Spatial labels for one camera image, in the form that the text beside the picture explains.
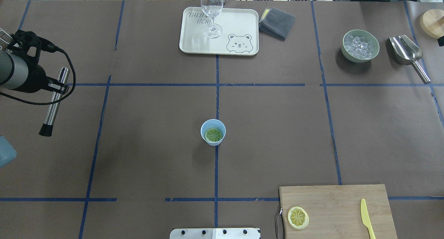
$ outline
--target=green bowl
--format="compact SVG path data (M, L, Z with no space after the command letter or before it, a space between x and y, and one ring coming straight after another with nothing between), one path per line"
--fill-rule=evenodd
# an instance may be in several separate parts
M353 35L353 36L358 36L358 37L365 37L367 42L372 41L373 42L373 47L375 48L375 51L372 53L372 57L370 59L358 59L357 57L351 55L344 47L344 41L345 38L347 37L347 35ZM379 43L378 40L376 40L376 38L369 32L364 31L364 30L360 30L360 29L354 29L351 31L348 31L344 37L342 38L342 46L341 46L341 51L342 54L344 54L344 56L350 60L351 62L356 62L356 63L363 63L363 62L368 62L371 59L373 59L374 57L376 57L379 53Z

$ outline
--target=bowl of ice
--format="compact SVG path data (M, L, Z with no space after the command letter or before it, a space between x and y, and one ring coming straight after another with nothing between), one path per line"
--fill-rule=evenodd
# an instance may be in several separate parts
M348 31L342 38L341 50L351 62L363 63L378 55L379 43L371 33L355 29Z

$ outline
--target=scoop handle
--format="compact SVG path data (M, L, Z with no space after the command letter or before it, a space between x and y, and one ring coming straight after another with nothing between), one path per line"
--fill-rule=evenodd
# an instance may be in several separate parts
M422 80L422 82L424 82L424 84L430 83L430 78L428 78L424 69L422 69L422 66L419 64L419 62L417 60L412 63L412 66L413 66L413 68L415 68L415 71L417 71L418 76L421 78L421 80Z

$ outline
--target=lime slice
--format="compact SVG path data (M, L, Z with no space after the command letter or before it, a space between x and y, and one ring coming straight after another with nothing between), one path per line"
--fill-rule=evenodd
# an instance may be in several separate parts
M218 128L209 128L204 134L205 140L209 142L217 142L222 139L222 132Z
M308 225L308 214L299 206L295 206L288 211L288 222L290 225L301 230Z

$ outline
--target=yellow knife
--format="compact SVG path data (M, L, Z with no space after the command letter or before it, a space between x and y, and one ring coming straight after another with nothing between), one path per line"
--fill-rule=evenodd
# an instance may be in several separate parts
M376 239L375 233L373 233L372 224L370 223L370 217L368 216L367 204L365 203L365 199L361 199L361 219L362 223L367 227L368 234L370 235L370 239Z

